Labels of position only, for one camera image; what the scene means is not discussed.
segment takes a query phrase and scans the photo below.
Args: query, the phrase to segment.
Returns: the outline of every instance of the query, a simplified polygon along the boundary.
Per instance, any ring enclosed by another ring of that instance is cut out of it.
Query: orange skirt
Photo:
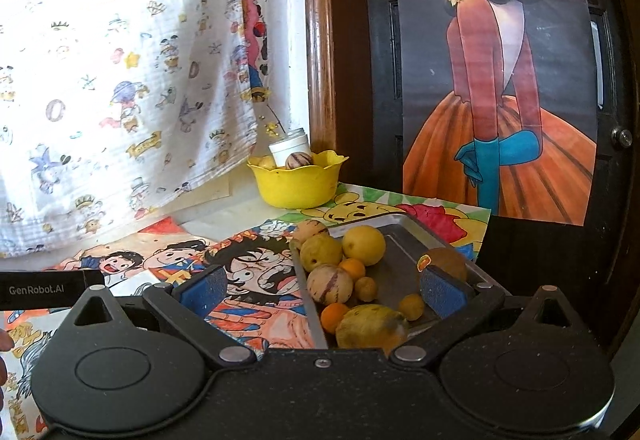
[[[518,103],[502,97],[500,139],[517,133]],[[542,112],[543,150],[537,160],[500,168],[500,216],[583,225],[589,203],[596,144],[571,124]],[[471,104],[453,92],[440,102],[404,161],[406,195],[477,205],[476,189],[453,159],[474,139]]]

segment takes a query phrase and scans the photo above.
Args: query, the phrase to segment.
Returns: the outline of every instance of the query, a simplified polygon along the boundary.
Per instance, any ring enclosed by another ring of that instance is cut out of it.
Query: black door
[[[533,293],[543,284],[558,285],[591,321],[592,303],[612,267],[628,202],[634,88],[620,0],[588,0],[588,4],[597,65],[597,150],[584,226],[492,216],[478,264],[519,295]],[[402,142],[402,84],[412,84],[417,75],[428,72],[415,66],[402,69],[402,61],[412,60],[403,53],[410,44],[401,48],[401,39],[410,41],[412,23],[420,22],[405,19],[403,15],[418,14],[402,5],[403,0],[369,0],[374,155],[379,171],[379,184],[372,186],[396,190],[401,188],[402,161],[410,146]],[[404,116],[411,116],[406,108]]]

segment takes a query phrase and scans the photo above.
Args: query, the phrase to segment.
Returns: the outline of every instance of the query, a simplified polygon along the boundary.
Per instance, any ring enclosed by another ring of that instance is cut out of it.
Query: poster of woman
[[[418,1],[400,0],[401,23]],[[423,13],[429,36],[402,32],[404,193],[583,225],[597,104],[586,0],[421,1],[447,16]]]

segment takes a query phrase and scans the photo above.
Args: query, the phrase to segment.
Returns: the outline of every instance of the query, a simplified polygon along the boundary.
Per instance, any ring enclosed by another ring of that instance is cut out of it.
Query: open mouth
[[[290,265],[278,265],[258,278],[258,286],[271,295],[289,293],[298,282]]]

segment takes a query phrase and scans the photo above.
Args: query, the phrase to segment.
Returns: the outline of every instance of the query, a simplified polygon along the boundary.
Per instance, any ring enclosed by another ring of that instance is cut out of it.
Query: yellow bowl
[[[250,158],[258,190],[264,201],[281,209],[311,209],[324,205],[335,196],[340,166],[349,157],[335,151],[314,153],[314,165],[298,169],[269,171],[256,165],[259,159]]]

